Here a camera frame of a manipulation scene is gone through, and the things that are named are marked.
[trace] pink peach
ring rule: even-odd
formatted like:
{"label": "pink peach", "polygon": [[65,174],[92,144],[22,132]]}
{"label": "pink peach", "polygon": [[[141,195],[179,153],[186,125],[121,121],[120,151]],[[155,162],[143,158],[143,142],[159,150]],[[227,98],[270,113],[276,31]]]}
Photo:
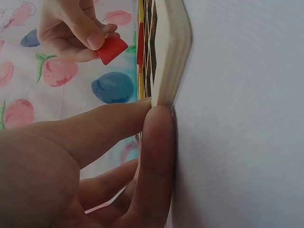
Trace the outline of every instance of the pink peach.
{"label": "pink peach", "polygon": [[8,105],[3,115],[5,128],[12,129],[34,122],[34,107],[25,99],[16,100]]}
{"label": "pink peach", "polygon": [[13,77],[14,65],[6,61],[0,65],[0,88],[5,87]]}
{"label": "pink peach", "polygon": [[131,22],[132,15],[122,10],[108,12],[105,15],[105,19],[108,23],[116,25],[126,25]]}
{"label": "pink peach", "polygon": [[78,73],[78,66],[57,57],[50,58],[43,63],[42,75],[47,85],[51,87],[62,86],[69,82]]}

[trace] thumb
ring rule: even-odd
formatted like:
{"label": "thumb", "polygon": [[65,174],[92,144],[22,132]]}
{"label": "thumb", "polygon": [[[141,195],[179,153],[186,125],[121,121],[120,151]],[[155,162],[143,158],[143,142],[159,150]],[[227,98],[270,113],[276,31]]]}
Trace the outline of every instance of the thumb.
{"label": "thumb", "polygon": [[105,43],[105,36],[101,29],[81,10],[80,7],[69,10],[62,19],[72,33],[87,48],[98,50]]}

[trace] finger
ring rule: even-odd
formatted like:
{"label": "finger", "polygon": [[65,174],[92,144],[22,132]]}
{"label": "finger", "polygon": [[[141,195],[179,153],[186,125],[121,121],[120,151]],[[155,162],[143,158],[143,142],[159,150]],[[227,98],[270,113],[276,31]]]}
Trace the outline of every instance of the finger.
{"label": "finger", "polygon": [[113,227],[163,228],[168,216],[175,158],[174,125],[162,106],[146,116],[139,177],[128,212]]}
{"label": "finger", "polygon": [[93,22],[102,30],[103,34],[106,35],[108,33],[113,33],[117,30],[118,26],[115,24],[107,24],[104,25],[98,19],[93,19]]}
{"label": "finger", "polygon": [[64,9],[64,12],[61,19],[86,47],[91,50],[98,50],[102,47],[105,41],[103,32],[79,6]]}
{"label": "finger", "polygon": [[151,100],[103,105],[66,120],[37,123],[26,129],[57,143],[83,168],[120,140],[140,132],[150,108]]}
{"label": "finger", "polygon": [[[138,145],[139,151],[141,150],[141,143]],[[103,226],[108,226],[112,224],[115,220],[119,219],[124,215],[131,204],[134,190],[136,188],[138,174],[139,174],[140,164],[138,164],[136,173],[132,181],[127,185],[121,194],[108,206],[97,209],[88,214],[94,221],[102,224]]]}
{"label": "finger", "polygon": [[105,38],[109,38],[109,37],[120,38],[120,34],[117,32],[113,32],[105,35]]}
{"label": "finger", "polygon": [[129,161],[95,178],[79,183],[78,199],[84,210],[89,210],[111,200],[134,177],[137,159]]}
{"label": "finger", "polygon": [[98,57],[95,51],[72,45],[64,39],[45,40],[44,46],[56,55],[72,62],[88,62]]}

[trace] fingernail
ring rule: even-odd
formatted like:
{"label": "fingernail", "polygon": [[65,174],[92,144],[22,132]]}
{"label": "fingernail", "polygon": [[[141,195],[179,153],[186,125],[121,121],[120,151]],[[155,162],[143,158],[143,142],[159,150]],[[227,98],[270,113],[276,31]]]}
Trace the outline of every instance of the fingernail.
{"label": "fingernail", "polygon": [[87,43],[90,47],[91,50],[98,50],[101,48],[101,46],[104,44],[104,39],[103,37],[98,34],[98,33],[92,33],[88,38],[87,38]]}

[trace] blue plum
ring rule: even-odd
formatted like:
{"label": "blue plum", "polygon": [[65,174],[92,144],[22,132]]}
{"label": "blue plum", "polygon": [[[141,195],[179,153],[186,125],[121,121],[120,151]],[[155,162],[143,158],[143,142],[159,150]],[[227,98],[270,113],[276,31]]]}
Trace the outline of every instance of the blue plum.
{"label": "blue plum", "polygon": [[92,91],[107,104],[127,103],[133,96],[134,85],[128,75],[110,72],[92,82]]}
{"label": "blue plum", "polygon": [[20,42],[20,45],[27,48],[37,47],[40,42],[37,38],[37,29],[30,31]]}

